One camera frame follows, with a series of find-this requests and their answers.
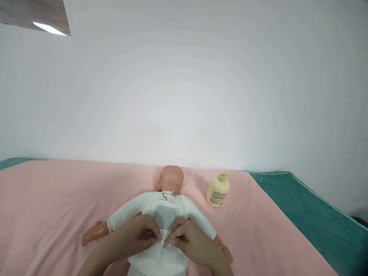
ceiling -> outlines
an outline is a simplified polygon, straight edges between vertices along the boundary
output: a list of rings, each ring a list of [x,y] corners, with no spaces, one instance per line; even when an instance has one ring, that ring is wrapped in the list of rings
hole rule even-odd
[[[33,22],[71,36],[63,0],[0,0],[0,23],[44,31]]]

doll head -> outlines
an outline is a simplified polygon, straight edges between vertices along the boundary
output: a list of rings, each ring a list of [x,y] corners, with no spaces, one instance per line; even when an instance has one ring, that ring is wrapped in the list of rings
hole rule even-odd
[[[178,193],[183,185],[184,173],[178,166],[165,166],[158,178],[156,190],[161,191],[175,191]]]

white baby onesie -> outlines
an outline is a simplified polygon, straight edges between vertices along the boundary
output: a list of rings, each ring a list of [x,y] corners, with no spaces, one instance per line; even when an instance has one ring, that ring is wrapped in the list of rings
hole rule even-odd
[[[212,240],[217,235],[210,222],[189,198],[182,194],[174,196],[171,191],[147,192],[133,198],[108,218],[109,231],[119,228],[139,212],[156,219],[160,226],[162,240],[148,250],[128,258],[131,264],[129,276],[185,275],[188,257],[174,246],[163,247],[174,222],[180,217],[193,220]]]

bottle label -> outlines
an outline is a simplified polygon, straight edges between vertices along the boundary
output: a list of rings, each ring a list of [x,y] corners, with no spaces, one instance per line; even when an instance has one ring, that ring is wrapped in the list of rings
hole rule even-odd
[[[222,193],[213,191],[211,198],[210,198],[210,202],[215,205],[221,205],[226,195],[227,194],[222,194]]]

onesie sleeve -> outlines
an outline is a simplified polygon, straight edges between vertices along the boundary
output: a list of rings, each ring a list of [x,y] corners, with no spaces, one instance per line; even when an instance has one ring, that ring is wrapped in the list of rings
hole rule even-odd
[[[125,222],[141,212],[155,193],[156,192],[147,192],[141,194],[121,206],[119,210],[117,210],[112,214],[111,217],[107,219],[107,227],[109,232],[111,233],[112,231],[115,231]]]
[[[193,220],[198,226],[212,239],[214,240],[217,233],[204,214],[198,209],[198,207],[189,198],[185,198],[185,202],[188,208],[188,218]]]

